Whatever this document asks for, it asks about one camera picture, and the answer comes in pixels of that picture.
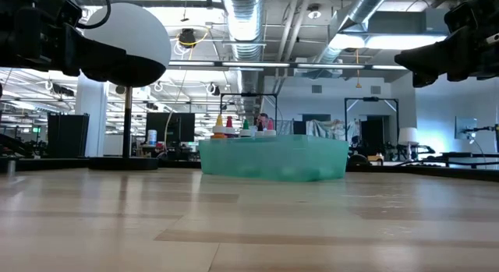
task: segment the teal plastic bin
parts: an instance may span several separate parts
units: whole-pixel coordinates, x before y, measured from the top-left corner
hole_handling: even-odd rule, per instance
[[[286,182],[343,178],[349,146],[315,136],[201,140],[203,173]]]

